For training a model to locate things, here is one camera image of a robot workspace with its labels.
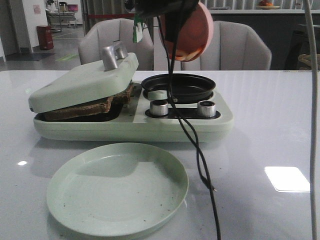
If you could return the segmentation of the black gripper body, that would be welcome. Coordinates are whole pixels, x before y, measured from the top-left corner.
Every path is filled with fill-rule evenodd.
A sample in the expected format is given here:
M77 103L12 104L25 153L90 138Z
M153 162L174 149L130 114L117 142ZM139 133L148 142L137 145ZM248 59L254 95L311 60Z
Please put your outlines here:
M151 18L174 12L189 12L198 0L135 0L134 8L141 18Z

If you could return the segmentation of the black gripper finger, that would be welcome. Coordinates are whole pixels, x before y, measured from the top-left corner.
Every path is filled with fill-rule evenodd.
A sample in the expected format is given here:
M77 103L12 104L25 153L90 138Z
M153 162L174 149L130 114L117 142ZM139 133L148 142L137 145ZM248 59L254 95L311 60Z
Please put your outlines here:
M165 40L174 42L177 34L182 28L183 15L180 11L173 11L164 15L165 22Z

